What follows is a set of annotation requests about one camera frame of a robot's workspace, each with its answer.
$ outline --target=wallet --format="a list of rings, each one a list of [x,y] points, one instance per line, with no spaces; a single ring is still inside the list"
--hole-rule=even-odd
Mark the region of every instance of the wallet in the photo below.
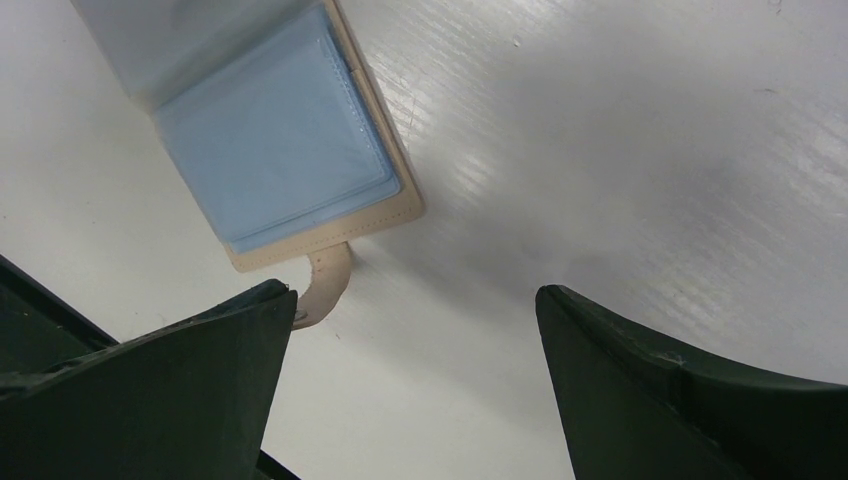
[[[335,0],[74,3],[236,270],[423,214]]]

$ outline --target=wallet stitching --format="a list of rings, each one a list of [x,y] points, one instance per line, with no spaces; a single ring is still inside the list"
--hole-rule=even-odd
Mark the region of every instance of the wallet stitching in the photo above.
[[[253,261],[253,262],[242,262],[242,261],[239,261],[239,262],[238,262],[238,264],[239,264],[240,266],[242,266],[242,267],[250,268],[250,267],[253,267],[253,266],[255,266],[255,265],[259,265],[259,264],[261,264],[261,263],[265,263],[265,262],[267,262],[267,261],[274,260],[274,259],[276,259],[276,258],[279,258],[279,257],[285,256],[285,255],[288,255],[288,254],[290,254],[290,253],[298,252],[298,251],[300,251],[300,250],[306,250],[306,249],[308,249],[308,248],[310,248],[310,247],[314,247],[315,245],[319,245],[319,244],[321,244],[321,243],[328,242],[328,241],[330,241],[330,240],[334,240],[334,239],[336,239],[336,238],[343,237],[343,236],[345,236],[345,235],[349,235],[349,234],[354,233],[354,232],[356,232],[356,231],[364,230],[364,229],[366,229],[366,228],[370,228],[370,227],[373,227],[373,226],[375,226],[375,225],[379,225],[379,224],[381,224],[381,223],[383,223],[383,222],[387,222],[387,221],[389,221],[389,220],[394,220],[395,218],[402,217],[402,216],[404,216],[404,215],[408,215],[408,214],[409,214],[409,213],[411,213],[412,211],[413,211],[413,208],[411,208],[411,207],[410,207],[410,208],[408,208],[408,209],[406,209],[406,210],[404,210],[404,211],[402,211],[402,212],[400,212],[400,213],[396,213],[396,214],[394,214],[394,215],[392,215],[392,216],[390,216],[390,217],[384,217],[384,218],[381,218],[380,220],[373,221],[373,222],[371,222],[371,223],[369,223],[369,224],[367,224],[367,225],[362,225],[362,226],[360,226],[360,227],[352,228],[352,229],[350,229],[350,230],[347,230],[347,231],[345,231],[345,232],[339,233],[339,234],[337,234],[337,235],[333,235],[332,237],[325,237],[325,238],[323,238],[323,239],[321,239],[321,240],[317,240],[317,241],[315,241],[315,242],[312,242],[312,243],[310,243],[310,244],[308,244],[308,245],[304,245],[304,246],[302,246],[302,247],[297,247],[297,248],[293,248],[293,249],[291,249],[291,250],[286,250],[286,251],[283,251],[283,252],[280,252],[280,253],[277,253],[277,254],[274,254],[274,255],[269,255],[269,256],[267,256],[267,257],[263,257],[263,258],[261,258],[261,259],[259,259],[259,260],[255,260],[255,261]]]
[[[338,50],[342,50],[339,53],[342,56],[344,56],[344,49],[341,46],[335,45],[335,42],[333,41],[332,34],[329,34],[328,37],[329,37],[330,45],[332,47],[338,49]],[[347,107],[350,109],[350,112],[353,114],[354,118],[356,118],[356,121],[359,124],[359,130],[362,132],[362,137],[365,139],[365,146],[368,148],[368,150],[371,151],[371,156],[373,157],[373,160],[376,160],[376,162],[373,162],[373,163],[376,163],[376,164],[379,165],[379,163],[380,163],[379,153],[374,148],[374,145],[371,144],[371,141],[373,139],[370,137],[370,135],[365,133],[368,129],[368,125],[366,124],[365,120],[362,118],[362,115],[360,114],[360,112],[358,112],[356,110],[356,108],[354,107],[356,102],[354,100],[353,94],[351,94],[351,92],[348,88],[345,88],[348,85],[348,83],[345,82],[344,76],[342,75],[341,66],[339,65],[337,59],[332,54],[330,54],[326,51],[322,51],[322,53],[324,54],[324,57],[327,60],[330,61],[330,64],[333,67],[333,73],[336,74],[336,80],[339,82],[339,84],[342,85],[342,89],[345,91],[345,96],[347,97]],[[358,88],[356,86],[356,81],[353,78],[351,78],[350,86],[352,86],[353,88]]]

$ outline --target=dark green plastic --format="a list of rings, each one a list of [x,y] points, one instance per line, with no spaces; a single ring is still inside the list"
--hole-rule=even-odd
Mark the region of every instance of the dark green plastic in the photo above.
[[[254,478],[296,303],[268,281],[136,340],[3,375],[0,478]]]
[[[564,287],[536,314],[578,480],[846,479],[848,388],[727,360]]]

